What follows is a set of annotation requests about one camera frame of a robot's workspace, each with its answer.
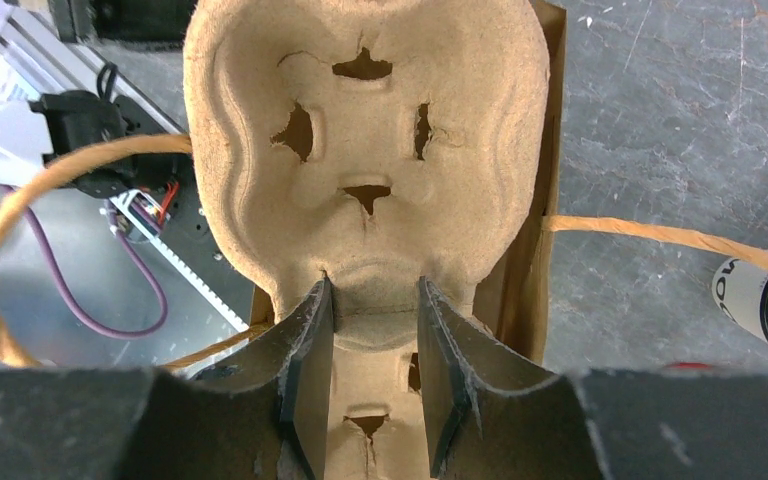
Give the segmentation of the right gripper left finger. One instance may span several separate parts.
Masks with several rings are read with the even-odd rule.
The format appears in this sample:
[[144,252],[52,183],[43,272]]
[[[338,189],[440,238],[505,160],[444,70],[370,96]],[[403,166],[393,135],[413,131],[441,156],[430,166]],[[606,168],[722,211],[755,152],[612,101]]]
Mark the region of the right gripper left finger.
[[320,479],[332,285],[185,379],[157,368],[0,370],[0,479]]

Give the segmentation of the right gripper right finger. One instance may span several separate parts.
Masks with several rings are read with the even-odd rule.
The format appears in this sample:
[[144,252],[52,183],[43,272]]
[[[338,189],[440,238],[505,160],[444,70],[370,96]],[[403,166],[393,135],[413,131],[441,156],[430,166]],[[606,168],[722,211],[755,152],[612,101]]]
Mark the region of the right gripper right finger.
[[768,479],[768,371],[548,371],[418,283],[436,479]]

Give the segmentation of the white paper coffee cup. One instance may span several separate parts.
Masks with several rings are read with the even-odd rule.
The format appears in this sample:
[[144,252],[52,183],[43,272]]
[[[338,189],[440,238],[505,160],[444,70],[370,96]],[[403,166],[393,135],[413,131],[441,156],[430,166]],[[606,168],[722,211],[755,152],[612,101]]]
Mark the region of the white paper coffee cup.
[[716,270],[711,293],[718,309],[768,344],[768,271],[730,258]]

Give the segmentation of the single brown pulp cup carrier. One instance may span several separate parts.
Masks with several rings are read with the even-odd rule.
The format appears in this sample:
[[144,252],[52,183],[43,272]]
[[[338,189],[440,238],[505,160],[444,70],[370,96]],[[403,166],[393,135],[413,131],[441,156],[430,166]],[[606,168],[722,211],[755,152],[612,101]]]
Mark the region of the single brown pulp cup carrier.
[[201,1],[202,208],[277,320],[334,289],[325,475],[425,479],[418,282],[463,315],[529,213],[550,56],[529,1]]

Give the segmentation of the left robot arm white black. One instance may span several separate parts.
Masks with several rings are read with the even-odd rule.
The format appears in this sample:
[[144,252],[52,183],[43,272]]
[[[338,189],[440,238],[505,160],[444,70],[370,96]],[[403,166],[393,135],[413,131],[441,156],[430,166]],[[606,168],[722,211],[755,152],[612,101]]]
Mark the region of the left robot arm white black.
[[[95,143],[160,134],[161,124],[135,100],[103,99],[84,90],[0,102],[0,185],[23,186],[59,157]],[[93,198],[129,190],[158,193],[184,179],[190,156],[134,154],[67,182]]]

